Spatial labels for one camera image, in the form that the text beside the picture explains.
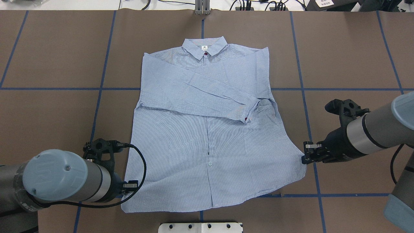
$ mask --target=white sticker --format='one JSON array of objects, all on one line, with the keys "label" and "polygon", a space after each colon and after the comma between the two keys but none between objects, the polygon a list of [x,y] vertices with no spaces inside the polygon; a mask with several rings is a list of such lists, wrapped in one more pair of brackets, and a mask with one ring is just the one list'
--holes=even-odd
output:
[{"label": "white sticker", "polygon": [[332,0],[315,0],[315,2],[319,7],[327,7],[334,4]]}]

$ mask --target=shirt cuff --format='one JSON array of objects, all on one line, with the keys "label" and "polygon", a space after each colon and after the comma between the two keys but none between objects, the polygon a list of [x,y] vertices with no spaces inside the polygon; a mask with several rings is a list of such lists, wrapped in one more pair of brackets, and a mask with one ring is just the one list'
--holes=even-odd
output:
[{"label": "shirt cuff", "polygon": [[249,102],[246,104],[246,106],[243,109],[243,113],[241,114],[240,121],[247,124],[250,122],[250,116],[253,113],[254,109],[257,107],[260,99],[258,98],[250,98]]}]

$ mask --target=blue striped shirt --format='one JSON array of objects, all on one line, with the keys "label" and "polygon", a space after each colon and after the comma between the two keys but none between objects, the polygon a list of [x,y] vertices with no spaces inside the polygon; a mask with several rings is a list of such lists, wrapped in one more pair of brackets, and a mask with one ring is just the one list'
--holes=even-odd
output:
[{"label": "blue striped shirt", "polygon": [[[186,39],[145,54],[132,144],[147,160],[125,212],[190,212],[240,204],[304,177],[270,91],[268,48]],[[130,150],[125,180],[142,177]]]}]

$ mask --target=metal bracket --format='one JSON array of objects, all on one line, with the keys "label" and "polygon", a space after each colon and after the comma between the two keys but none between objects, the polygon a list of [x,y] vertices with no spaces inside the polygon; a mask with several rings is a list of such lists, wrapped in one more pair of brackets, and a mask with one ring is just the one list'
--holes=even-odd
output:
[{"label": "metal bracket", "polygon": [[158,233],[243,233],[243,223],[164,223]]},{"label": "metal bracket", "polygon": [[196,15],[209,15],[210,14],[210,0],[195,0]]}]

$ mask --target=shirt sleeve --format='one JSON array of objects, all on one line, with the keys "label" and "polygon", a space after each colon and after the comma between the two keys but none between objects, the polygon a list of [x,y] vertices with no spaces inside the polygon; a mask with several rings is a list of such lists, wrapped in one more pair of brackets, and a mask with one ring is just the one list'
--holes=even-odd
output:
[{"label": "shirt sleeve", "polygon": [[144,55],[138,106],[246,123],[258,102],[225,83]]}]

